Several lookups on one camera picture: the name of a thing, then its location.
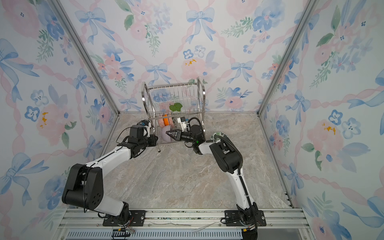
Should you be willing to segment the lavender bowl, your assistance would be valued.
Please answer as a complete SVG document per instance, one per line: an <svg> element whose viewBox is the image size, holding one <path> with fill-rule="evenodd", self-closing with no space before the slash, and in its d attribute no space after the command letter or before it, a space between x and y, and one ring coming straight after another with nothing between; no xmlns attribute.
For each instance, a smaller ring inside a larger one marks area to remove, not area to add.
<svg viewBox="0 0 384 240"><path fill-rule="evenodd" d="M168 125L163 127L161 130L161 137L165 143L170 143L172 141L171 137L167 134L167 131L170 131L171 129L172 127Z"/></svg>

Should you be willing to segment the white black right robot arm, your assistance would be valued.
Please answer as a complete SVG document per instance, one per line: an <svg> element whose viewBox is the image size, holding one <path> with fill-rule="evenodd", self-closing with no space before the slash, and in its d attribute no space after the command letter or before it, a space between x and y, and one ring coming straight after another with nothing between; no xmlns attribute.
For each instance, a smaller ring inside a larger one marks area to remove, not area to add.
<svg viewBox="0 0 384 240"><path fill-rule="evenodd" d="M194 125L188 130L170 130L167 136L179 142L191 143L198 155L212 155L219 168L227 174L236 197L240 221L244 225L256 226L258 208L248 187L243 172L243 156L230 139L223 133L215 133L206 140L202 128Z"/></svg>

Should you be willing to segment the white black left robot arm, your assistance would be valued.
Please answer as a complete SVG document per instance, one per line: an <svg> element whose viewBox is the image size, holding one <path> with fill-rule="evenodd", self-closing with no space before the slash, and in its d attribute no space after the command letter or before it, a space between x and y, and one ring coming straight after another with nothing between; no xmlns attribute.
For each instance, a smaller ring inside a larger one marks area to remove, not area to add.
<svg viewBox="0 0 384 240"><path fill-rule="evenodd" d="M70 168L62 202L67 205L104 214L104 218L126 226L132 219L129 204L106 194L105 177L122 163L137 158L148 147L157 145L158 137L151 133L152 124L143 120L128 128L129 135L117 146L87 164Z"/></svg>

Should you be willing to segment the steel wire dish rack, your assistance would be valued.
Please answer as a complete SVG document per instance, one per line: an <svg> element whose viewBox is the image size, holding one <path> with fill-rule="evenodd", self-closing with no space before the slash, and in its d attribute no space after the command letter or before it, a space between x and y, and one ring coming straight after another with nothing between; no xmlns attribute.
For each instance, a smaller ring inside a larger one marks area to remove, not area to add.
<svg viewBox="0 0 384 240"><path fill-rule="evenodd" d="M142 83L142 101L151 133L158 137L157 145L176 143L166 135L167 130L187 131L192 124L202 126L205 136L206 90L201 78L187 83L154 86Z"/></svg>

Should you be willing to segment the orange bowl white inside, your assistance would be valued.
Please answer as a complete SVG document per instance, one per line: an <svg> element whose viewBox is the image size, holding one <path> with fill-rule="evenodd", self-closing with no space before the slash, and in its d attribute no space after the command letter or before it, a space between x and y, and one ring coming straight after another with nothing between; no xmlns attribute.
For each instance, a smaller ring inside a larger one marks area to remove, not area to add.
<svg viewBox="0 0 384 240"><path fill-rule="evenodd" d="M169 126L170 125L170 123L169 123L169 119L168 119L168 115L167 114L164 114L164 125L165 126Z"/></svg>

